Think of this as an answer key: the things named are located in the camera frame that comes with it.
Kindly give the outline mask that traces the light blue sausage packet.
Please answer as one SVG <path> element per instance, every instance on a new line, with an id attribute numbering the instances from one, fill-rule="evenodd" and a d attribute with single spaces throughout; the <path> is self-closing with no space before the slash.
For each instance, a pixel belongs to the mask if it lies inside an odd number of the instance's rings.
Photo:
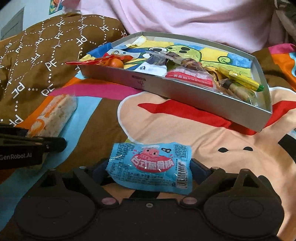
<path id="1" fill-rule="evenodd" d="M 130 189 L 187 195 L 193 189 L 192 149 L 179 143 L 114 144 L 107 172 Z"/>

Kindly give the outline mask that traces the red white snack packet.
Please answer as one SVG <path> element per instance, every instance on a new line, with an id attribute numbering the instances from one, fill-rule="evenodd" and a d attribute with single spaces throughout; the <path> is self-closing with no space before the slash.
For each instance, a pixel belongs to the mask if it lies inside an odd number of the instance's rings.
<path id="1" fill-rule="evenodd" d="M 177 79 L 186 83 L 190 83 L 192 85 L 196 85 L 199 87 L 204 87 L 207 89 L 216 89 L 216 84 L 214 82 L 214 78 L 211 74 L 209 74 L 206 70 L 191 70 L 188 68 L 184 68 L 182 66 L 178 66 L 170 71 L 168 71 L 165 75 L 166 78 Z"/>

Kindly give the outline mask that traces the yellow brown snack packet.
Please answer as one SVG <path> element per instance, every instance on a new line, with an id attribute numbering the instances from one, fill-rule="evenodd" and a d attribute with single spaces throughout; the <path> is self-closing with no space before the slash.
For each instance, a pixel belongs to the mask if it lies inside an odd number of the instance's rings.
<path id="1" fill-rule="evenodd" d="M 223 90 L 223 87 L 220 85 L 219 81 L 226 79 L 226 76 L 223 75 L 222 73 L 220 73 L 220 71 L 214 67 L 211 66 L 205 66 L 203 67 L 209 74 L 212 75 L 212 77 L 214 78 L 214 82 L 216 84 L 216 87 L 219 90 Z"/>

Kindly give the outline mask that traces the red orange snack packet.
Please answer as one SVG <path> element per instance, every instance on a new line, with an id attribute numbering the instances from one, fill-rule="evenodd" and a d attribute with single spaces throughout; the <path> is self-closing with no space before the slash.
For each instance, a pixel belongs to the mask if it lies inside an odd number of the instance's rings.
<path id="1" fill-rule="evenodd" d="M 126 63 L 128 61 L 131 61 L 133 59 L 133 56 L 130 55 L 119 55 L 119 54 L 104 54 L 103 57 L 100 58 L 94 58 L 94 59 L 88 59 L 84 61 L 72 61 L 72 62 L 66 62 L 66 65 L 77 65 L 77 66 L 90 66 L 90 65 L 99 65 L 99 66 L 108 66 L 109 60 L 117 58 L 120 59 L 123 63 Z"/>

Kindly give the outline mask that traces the small orange fruit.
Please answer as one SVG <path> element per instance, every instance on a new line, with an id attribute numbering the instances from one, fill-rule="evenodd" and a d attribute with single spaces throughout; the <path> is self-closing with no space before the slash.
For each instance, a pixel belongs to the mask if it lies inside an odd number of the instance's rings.
<path id="1" fill-rule="evenodd" d="M 124 63 L 120 59 L 113 58 L 113 59 L 109 60 L 108 66 L 113 67 L 113 68 L 123 69 L 124 68 Z"/>

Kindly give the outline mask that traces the navy blue snack packet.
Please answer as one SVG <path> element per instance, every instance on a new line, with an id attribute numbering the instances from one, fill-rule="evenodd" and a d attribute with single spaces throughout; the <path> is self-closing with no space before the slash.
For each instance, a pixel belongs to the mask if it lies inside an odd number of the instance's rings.
<path id="1" fill-rule="evenodd" d="M 140 64 L 134 72 L 165 77 L 167 73 L 167 59 L 158 55 L 151 55 L 145 62 Z"/>

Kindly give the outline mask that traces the clear pack dark snack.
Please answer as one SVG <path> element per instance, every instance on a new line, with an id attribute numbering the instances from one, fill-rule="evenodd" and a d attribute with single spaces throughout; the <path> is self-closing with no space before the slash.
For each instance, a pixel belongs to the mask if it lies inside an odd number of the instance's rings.
<path id="1" fill-rule="evenodd" d="M 177 65 L 182 65 L 183 58 L 176 53 L 173 52 L 153 52 L 149 51 L 148 54 L 150 57 L 147 59 L 147 63 L 156 65 L 156 66 L 164 66 L 167 65 L 168 61 L 172 61 Z"/>

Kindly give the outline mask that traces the orange rice cracker pack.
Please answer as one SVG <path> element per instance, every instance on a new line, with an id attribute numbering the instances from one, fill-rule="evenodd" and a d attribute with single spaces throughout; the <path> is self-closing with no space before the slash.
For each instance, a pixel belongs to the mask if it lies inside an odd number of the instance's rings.
<path id="1" fill-rule="evenodd" d="M 75 96 L 55 96 L 32 124 L 27 137 L 58 137 L 76 108 Z"/>

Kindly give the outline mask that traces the colourful cartoon blanket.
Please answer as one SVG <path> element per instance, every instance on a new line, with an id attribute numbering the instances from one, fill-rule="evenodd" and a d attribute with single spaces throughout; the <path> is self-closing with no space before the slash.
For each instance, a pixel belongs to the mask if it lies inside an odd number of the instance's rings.
<path id="1" fill-rule="evenodd" d="M 82 96 L 82 111 L 69 131 L 74 149 L 46 162 L 66 173 L 91 166 L 111 153 L 114 143 L 177 142 L 189 145 L 195 159 L 228 172 L 249 168 L 266 176 L 280 196 L 285 219 L 282 240 L 295 240 L 295 45 L 281 44 L 255 52 L 269 85 L 273 113 L 255 132 L 203 110 L 100 80 L 83 79 L 71 67 L 53 94 Z"/>

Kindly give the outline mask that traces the grey cartoon tray box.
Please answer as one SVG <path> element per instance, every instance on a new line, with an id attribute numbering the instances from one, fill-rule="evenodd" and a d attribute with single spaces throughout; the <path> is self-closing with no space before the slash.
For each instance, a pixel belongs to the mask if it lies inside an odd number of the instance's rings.
<path id="1" fill-rule="evenodd" d="M 173 99 L 259 132 L 273 112 L 257 59 L 238 49 L 174 34 L 138 32 L 91 51 L 87 78 Z"/>

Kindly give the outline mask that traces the pink bed sheet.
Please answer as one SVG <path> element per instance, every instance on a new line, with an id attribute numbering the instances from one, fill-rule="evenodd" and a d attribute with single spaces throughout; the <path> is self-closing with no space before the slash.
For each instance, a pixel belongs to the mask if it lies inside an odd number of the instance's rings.
<path id="1" fill-rule="evenodd" d="M 247 53 L 287 41 L 273 1 L 62 1 L 64 11 L 119 20 L 129 34 L 161 32 L 218 42 Z"/>

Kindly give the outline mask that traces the black white patterned cloth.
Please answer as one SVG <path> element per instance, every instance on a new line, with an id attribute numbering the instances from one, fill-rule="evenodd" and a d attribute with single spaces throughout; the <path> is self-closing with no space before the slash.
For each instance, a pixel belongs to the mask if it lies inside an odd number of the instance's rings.
<path id="1" fill-rule="evenodd" d="M 286 32 L 286 39 L 295 45 L 295 1 L 274 0 L 275 12 Z"/>

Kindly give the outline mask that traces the wall poster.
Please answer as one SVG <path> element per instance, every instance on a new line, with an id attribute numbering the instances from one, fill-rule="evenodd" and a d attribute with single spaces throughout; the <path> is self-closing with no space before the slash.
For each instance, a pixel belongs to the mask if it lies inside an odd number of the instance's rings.
<path id="1" fill-rule="evenodd" d="M 62 0 L 50 0 L 49 15 L 61 11 L 63 8 Z"/>

